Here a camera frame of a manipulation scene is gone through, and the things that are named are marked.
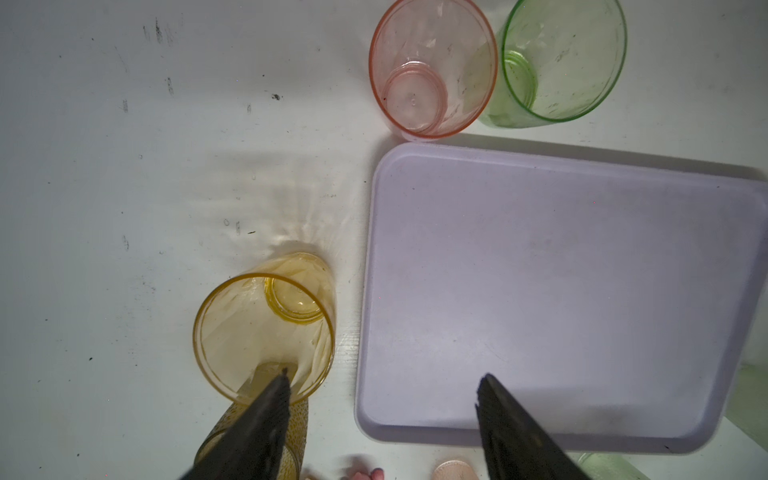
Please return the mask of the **brown textured glass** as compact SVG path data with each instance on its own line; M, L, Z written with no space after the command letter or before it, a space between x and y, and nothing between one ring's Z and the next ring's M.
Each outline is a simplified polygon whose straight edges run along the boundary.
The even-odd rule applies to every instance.
M225 411L198 449L194 458L195 464L216 446L246 409L246 405L233 403ZM290 406L290 419L277 475L278 480L298 479L300 476L306 446L308 415L307 399Z

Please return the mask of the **pale green frosted glass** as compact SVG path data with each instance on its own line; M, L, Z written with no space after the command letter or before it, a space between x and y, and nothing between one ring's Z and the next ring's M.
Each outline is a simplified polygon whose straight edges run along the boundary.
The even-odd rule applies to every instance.
M767 372L753 365L742 365L725 416L763 450L767 450L767 407Z

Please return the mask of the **yellow clear glass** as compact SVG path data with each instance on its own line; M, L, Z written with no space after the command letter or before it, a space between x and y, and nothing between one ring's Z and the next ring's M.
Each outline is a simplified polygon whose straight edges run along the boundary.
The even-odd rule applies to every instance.
M241 405L286 374L294 403L325 381L335 354L336 292L320 257L295 252L217 286L193 327L193 350L209 384Z

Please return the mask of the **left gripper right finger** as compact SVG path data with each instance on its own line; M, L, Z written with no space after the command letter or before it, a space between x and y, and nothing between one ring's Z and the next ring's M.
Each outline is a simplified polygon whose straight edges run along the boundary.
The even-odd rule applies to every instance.
M476 413L490 479L588 480L492 374L480 380Z

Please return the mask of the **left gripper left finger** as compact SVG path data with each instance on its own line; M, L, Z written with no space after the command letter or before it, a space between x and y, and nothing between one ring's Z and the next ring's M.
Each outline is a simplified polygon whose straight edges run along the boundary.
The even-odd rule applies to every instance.
M282 371L183 477L277 479L290 419L290 395L290 381Z

